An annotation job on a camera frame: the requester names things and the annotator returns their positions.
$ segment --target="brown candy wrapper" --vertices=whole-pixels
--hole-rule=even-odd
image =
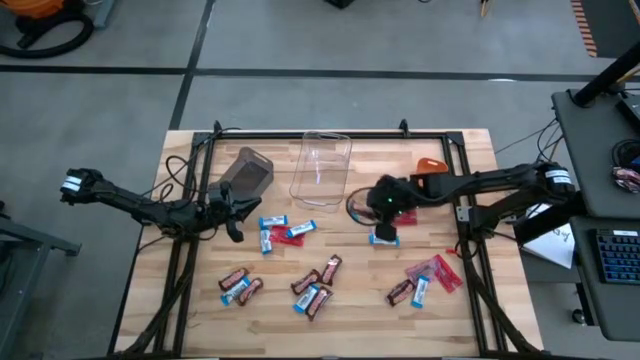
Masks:
[[[220,289],[222,291],[229,291],[235,284],[237,284],[243,277],[249,275],[249,270],[246,268],[238,269],[231,274],[227,275],[226,278],[218,281],[218,285],[220,285]]]
[[[291,290],[293,290],[294,294],[300,295],[309,287],[309,285],[318,282],[318,280],[320,280],[320,273],[318,270],[313,269],[307,274],[307,276],[291,284]]]
[[[411,280],[407,279],[391,289],[389,295],[387,295],[387,302],[391,306],[396,306],[398,303],[408,298],[415,288],[416,286],[411,282]]]
[[[247,286],[247,288],[244,289],[240,293],[240,295],[238,295],[238,297],[236,298],[236,301],[238,302],[238,305],[245,306],[247,304],[247,302],[249,301],[249,299],[251,299],[253,294],[255,294],[256,291],[258,291],[259,289],[261,289],[262,286],[264,286],[264,283],[262,282],[262,279],[260,279],[260,278],[253,279],[251,284],[249,284],[249,286]]]
[[[313,298],[313,301],[311,302],[311,304],[309,304],[307,310],[305,311],[307,317],[309,318],[309,321],[313,321],[313,319],[316,318],[318,312],[320,311],[322,306],[324,306],[324,303],[329,300],[331,295],[333,295],[333,292],[324,286],[321,287],[320,290],[318,290],[316,297]]]
[[[333,277],[338,272],[338,268],[342,264],[342,258],[338,255],[333,255],[327,262],[327,267],[324,268],[322,272],[322,276],[320,277],[321,283],[325,285],[332,286],[333,285]]]

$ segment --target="transparent plastic bin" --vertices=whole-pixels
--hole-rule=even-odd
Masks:
[[[349,172],[351,139],[348,136],[308,131],[289,194],[298,207],[335,212],[344,197]]]

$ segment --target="wooden tabletop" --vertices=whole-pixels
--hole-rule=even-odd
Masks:
[[[496,169],[489,132],[484,129],[460,131],[464,133],[471,170]],[[188,158],[192,134],[192,131],[167,133],[157,182],[167,177],[164,162],[168,156]],[[217,141],[210,181],[224,173],[243,146],[274,162],[274,181],[263,194],[262,204],[243,225],[243,243],[233,243],[223,229],[213,240],[200,243],[184,356],[477,355],[466,285],[448,294],[440,284],[432,284],[424,309],[411,307],[410,300],[393,308],[385,303],[389,290],[406,279],[406,267],[436,254],[442,255],[464,279],[462,262],[445,253],[458,239],[451,205],[419,209],[417,226],[399,228],[400,248],[372,247],[367,239],[369,228],[353,222],[343,207],[336,213],[325,213],[300,209],[293,203],[289,186],[300,152],[299,140]],[[422,157],[443,159],[441,143],[436,140],[354,140],[345,194],[371,186],[384,173],[407,176],[415,171]],[[180,194],[181,190],[176,190],[168,199],[177,199]],[[501,196],[485,194],[478,200],[481,204],[490,204]],[[258,218],[283,214],[288,215],[290,224],[313,219],[318,230],[306,235],[303,248],[274,244],[273,253],[263,256]],[[506,227],[500,230],[511,231]],[[141,244],[157,237],[159,231],[149,227],[142,235]],[[487,246],[500,305],[529,342],[542,348],[516,243],[497,237],[487,241]],[[170,250],[171,241],[164,240],[138,255],[116,350],[129,346],[160,306]],[[306,316],[292,309],[297,297],[290,284],[311,269],[322,272],[333,254],[344,260],[331,288],[334,295],[315,321],[309,322]],[[217,282],[239,267],[250,269],[250,278],[261,277],[265,286],[247,306],[225,307],[220,301]],[[490,348],[495,348],[489,312],[486,307],[483,309]],[[172,338],[170,330],[167,346]]]

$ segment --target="keyboard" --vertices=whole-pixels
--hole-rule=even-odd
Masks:
[[[640,285],[640,236],[637,231],[595,230],[600,279],[604,283]]]

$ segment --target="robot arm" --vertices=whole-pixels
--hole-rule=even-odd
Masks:
[[[461,176],[436,173],[397,179],[384,175],[367,190],[366,205],[347,201],[347,211],[356,221],[360,217],[372,220],[376,236],[389,241],[395,240],[397,234],[393,219],[417,207],[441,206],[461,196],[519,190],[491,206],[469,208],[468,214],[463,215],[468,217],[472,230],[493,230],[505,216],[541,202],[560,204],[575,193],[567,170],[544,162]]]
[[[158,202],[114,185],[93,169],[69,169],[60,191],[62,202],[103,203],[131,214],[141,224],[153,223],[167,236],[197,235],[226,224],[235,242],[244,240],[236,228],[261,202],[260,198],[234,201],[228,181],[209,186],[209,204],[177,200]]]

